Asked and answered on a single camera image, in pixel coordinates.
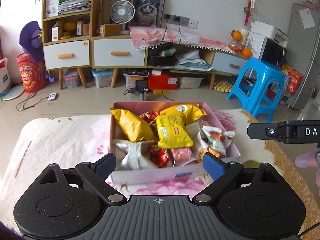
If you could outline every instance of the metal screw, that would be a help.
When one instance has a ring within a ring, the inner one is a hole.
[[[196,200],[199,202],[208,202],[211,200],[211,197],[206,194],[200,194],[200,195],[196,196]]]
[[[110,195],[108,197],[108,200],[111,202],[120,202],[123,200],[123,196],[121,196],[119,194]]]

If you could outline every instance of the egg carton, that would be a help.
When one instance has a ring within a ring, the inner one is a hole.
[[[217,92],[230,93],[233,84],[224,78],[217,77],[213,83],[213,89]]]

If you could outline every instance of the framed picture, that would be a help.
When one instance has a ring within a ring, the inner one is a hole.
[[[136,9],[130,25],[160,27],[164,0],[129,0]]]

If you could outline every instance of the yellow snack box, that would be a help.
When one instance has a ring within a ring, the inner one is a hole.
[[[125,109],[111,109],[117,125],[132,142],[152,141],[155,139],[149,124]]]
[[[193,146],[193,140],[184,128],[181,115],[159,115],[155,121],[160,139],[159,148],[173,149]]]
[[[199,120],[201,116],[207,115],[207,113],[199,108],[199,104],[183,104],[171,106],[160,112],[160,115],[176,115],[182,116],[184,124],[190,124]]]

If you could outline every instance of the wall outlet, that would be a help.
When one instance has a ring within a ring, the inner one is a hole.
[[[189,25],[189,18],[186,18],[186,17],[182,17],[182,16],[177,16],[177,15],[173,15],[173,14],[164,14],[164,19],[163,19],[163,22],[166,23],[167,22],[167,18],[169,18],[170,16],[170,19],[168,19],[168,23],[170,24],[175,24],[175,25],[179,25],[180,23],[180,26],[185,26],[185,27],[188,27]],[[176,17],[179,17],[180,18],[180,21],[177,22],[175,21]]]
[[[188,24],[189,28],[196,29],[197,26],[198,26],[198,21],[197,20],[194,20],[194,19],[190,19],[189,20],[189,24]]]

